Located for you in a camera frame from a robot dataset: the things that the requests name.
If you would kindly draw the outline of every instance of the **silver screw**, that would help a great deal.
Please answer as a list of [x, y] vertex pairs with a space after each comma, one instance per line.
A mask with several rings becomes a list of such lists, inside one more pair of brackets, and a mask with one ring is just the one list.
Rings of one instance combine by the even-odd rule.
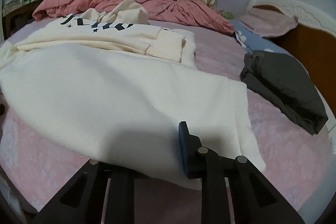
[[98, 160], [93, 160], [93, 159], [89, 160], [89, 163], [92, 165], [97, 164], [98, 162], [99, 162]]
[[247, 163], [247, 158], [244, 156], [238, 156], [237, 161], [240, 162], [241, 164]]
[[201, 154], [206, 154], [208, 153], [208, 149], [204, 146], [201, 146], [198, 150], [197, 150], [199, 153]]

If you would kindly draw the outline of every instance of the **white carved headboard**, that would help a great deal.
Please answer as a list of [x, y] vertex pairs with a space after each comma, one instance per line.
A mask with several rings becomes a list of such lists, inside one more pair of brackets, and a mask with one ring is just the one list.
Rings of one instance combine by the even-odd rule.
[[298, 0], [250, 0], [246, 11], [256, 5], [272, 5], [282, 13], [297, 16], [299, 23], [326, 31], [336, 37], [336, 21], [321, 10]]
[[[330, 17], [326, 13], [322, 12], [321, 10], [309, 4], [306, 4], [304, 2], [297, 1], [297, 0], [250, 0], [247, 5], [246, 11], [250, 10], [254, 6], [259, 6], [259, 5], [271, 5], [273, 7], [276, 7], [278, 10], [280, 10], [285, 15], [297, 16], [300, 24], [313, 28], [313, 29], [328, 32], [329, 34], [336, 37], [336, 20], [334, 20], [332, 17]], [[325, 98], [319, 92], [319, 90], [318, 90], [318, 93], [323, 101], [325, 110], [329, 118], [329, 120], [327, 121], [325, 125], [329, 131], [329, 136], [333, 140], [333, 152], [335, 154], [336, 153], [336, 118], [332, 110], [330, 109], [329, 105], [327, 104]]]

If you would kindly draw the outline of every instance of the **bed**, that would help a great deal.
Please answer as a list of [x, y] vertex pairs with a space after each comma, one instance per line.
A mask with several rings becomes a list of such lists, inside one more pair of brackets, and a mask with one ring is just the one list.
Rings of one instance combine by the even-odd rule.
[[[251, 0], [247, 9], [251, 7], [298, 16], [299, 26], [275, 42], [303, 63], [323, 94], [329, 120], [318, 135], [312, 136], [292, 123], [270, 102], [248, 90], [249, 118], [266, 163], [263, 174], [305, 222], [313, 224], [336, 191], [336, 181], [332, 179], [336, 172], [336, 158], [332, 155], [329, 139], [336, 124], [332, 93], [336, 83], [332, 74], [336, 69], [332, 63], [336, 22], [320, 10], [295, 0]], [[52, 20], [48, 18], [26, 25], [9, 41], [19, 42]], [[245, 51], [233, 37], [202, 27], [160, 21], [149, 23], [194, 32], [197, 68], [239, 80]], [[307, 36], [312, 38], [310, 46], [307, 46]], [[312, 47], [314, 39], [320, 41], [318, 54]], [[87, 161], [88, 158], [33, 132], [6, 106], [2, 122], [0, 166], [36, 211], [40, 211]], [[200, 208], [199, 191], [157, 179], [136, 181], [136, 223], [200, 223]]]

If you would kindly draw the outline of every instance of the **pink pillow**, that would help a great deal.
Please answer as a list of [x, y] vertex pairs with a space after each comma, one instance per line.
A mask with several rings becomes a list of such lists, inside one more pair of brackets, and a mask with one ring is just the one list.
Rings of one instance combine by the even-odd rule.
[[281, 37], [298, 25], [296, 16], [289, 17], [276, 11], [252, 8], [239, 21], [260, 37]]

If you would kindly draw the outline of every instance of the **headboard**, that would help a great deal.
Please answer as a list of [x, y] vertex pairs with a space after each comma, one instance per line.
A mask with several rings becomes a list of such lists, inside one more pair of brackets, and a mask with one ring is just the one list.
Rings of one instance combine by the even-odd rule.
[[310, 79], [323, 95], [330, 131], [336, 124], [336, 21], [297, 0], [250, 0], [247, 10], [252, 7], [298, 17], [298, 27], [272, 41], [294, 55], [308, 70]]

